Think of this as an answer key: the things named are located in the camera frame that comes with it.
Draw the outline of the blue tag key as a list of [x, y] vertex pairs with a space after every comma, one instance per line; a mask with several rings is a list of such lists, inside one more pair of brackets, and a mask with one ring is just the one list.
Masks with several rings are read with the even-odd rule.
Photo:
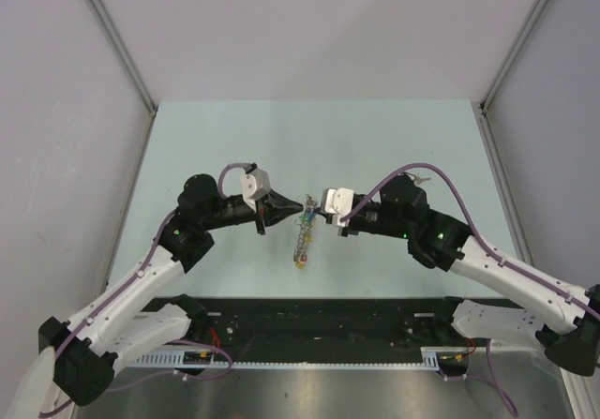
[[312, 222], [312, 221], [313, 221], [313, 220], [314, 220], [314, 219], [317, 217], [317, 215], [318, 215], [318, 211], [317, 211], [317, 210], [314, 210], [314, 209], [308, 209], [308, 210], [305, 212], [305, 214], [304, 214], [305, 221], [306, 221], [307, 223], [310, 223], [310, 222]]

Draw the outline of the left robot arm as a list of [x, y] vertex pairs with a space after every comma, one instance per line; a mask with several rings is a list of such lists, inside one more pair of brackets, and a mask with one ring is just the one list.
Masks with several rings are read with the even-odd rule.
[[55, 351], [53, 383], [67, 404], [98, 399], [117, 373], [138, 357], [183, 339], [194, 344], [207, 332], [205, 309], [187, 295], [139, 322], [135, 316], [166, 286], [186, 275], [210, 250], [212, 230], [252, 223], [259, 235], [303, 206], [271, 188], [268, 175], [250, 167], [242, 191], [225, 196], [209, 174], [184, 183], [176, 207], [163, 219], [145, 257], [88, 306], [60, 321], [50, 317], [38, 329], [38, 348]]

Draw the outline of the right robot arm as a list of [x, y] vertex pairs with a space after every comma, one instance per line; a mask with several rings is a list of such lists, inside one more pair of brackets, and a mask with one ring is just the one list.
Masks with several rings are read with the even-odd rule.
[[432, 322], [443, 345], [461, 338], [495, 339], [541, 352], [554, 365], [591, 377], [599, 364], [599, 288], [551, 277], [511, 257], [484, 238], [469, 218], [432, 209], [427, 193], [406, 174], [388, 178], [377, 200], [328, 188], [322, 212], [341, 236], [366, 232], [406, 241], [408, 253], [429, 269], [466, 277], [513, 302], [489, 307], [444, 300]]

